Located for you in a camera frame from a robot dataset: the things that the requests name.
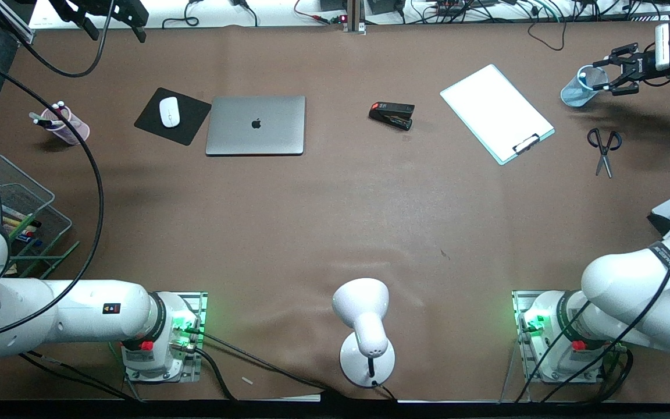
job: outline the brown desk surface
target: brown desk surface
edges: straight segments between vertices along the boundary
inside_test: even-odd
[[[560,29],[534,30],[556,44]],[[96,48],[80,31],[37,40],[43,55],[72,71]],[[208,291],[216,336],[347,395],[377,397],[340,373],[349,330],[330,308],[340,284],[374,276],[391,294],[385,327],[397,364],[388,387],[402,399],[488,400],[499,395],[515,339],[511,290],[578,288],[591,260],[656,239],[644,217],[670,198],[670,86],[602,94],[584,111],[559,99],[582,64],[651,40],[653,26],[643,23],[570,24],[561,52],[528,37],[524,24],[370,27],[365,37],[334,27],[149,31],[144,45],[115,31],[85,79],[59,77],[22,50],[11,74],[91,125],[106,212],[88,278]],[[557,131],[503,167],[439,96],[489,63]],[[138,130],[133,122],[157,87],[205,101],[304,94],[305,155],[209,158],[205,126],[189,147]],[[367,119],[375,101],[415,104],[412,130]],[[55,275],[69,278],[91,240],[95,182],[82,150],[62,150],[30,124],[27,112],[38,109],[5,85],[0,153],[51,188],[74,219],[83,244]],[[612,180],[593,175],[591,127],[624,136]],[[120,384],[104,344],[41,350]],[[311,393],[212,353],[239,397]],[[670,402],[670,355],[635,355],[618,400]],[[508,397],[520,375],[516,368]],[[139,390],[148,398],[221,397],[208,369],[200,384]],[[13,397],[102,396],[8,358],[0,360],[0,398]]]

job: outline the mouse pad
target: mouse pad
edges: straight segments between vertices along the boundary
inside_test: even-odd
[[[159,103],[164,98],[177,98],[177,107],[180,111],[180,123],[174,128],[167,128],[162,125],[162,117],[159,114]],[[205,116],[211,110],[211,104],[193,99],[190,96],[167,90],[167,88],[157,88],[154,96],[149,99],[149,103],[133,123],[138,129],[162,136],[167,140],[175,141],[182,145],[191,145],[193,137],[200,129]]]

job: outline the silver laptop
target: silver laptop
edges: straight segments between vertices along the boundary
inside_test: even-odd
[[[304,96],[213,98],[208,156],[301,155],[304,153]]]

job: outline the stapler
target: stapler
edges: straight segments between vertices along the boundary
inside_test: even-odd
[[[377,102],[372,105],[369,111],[369,117],[379,122],[400,128],[401,130],[410,130],[412,127],[412,111],[415,106],[409,104],[394,104],[390,102]]]

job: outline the computer mouse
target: computer mouse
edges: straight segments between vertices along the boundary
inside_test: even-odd
[[[162,117],[162,125],[167,128],[175,128],[180,123],[180,109],[177,106],[177,98],[172,96],[162,99],[159,102],[159,114]]]

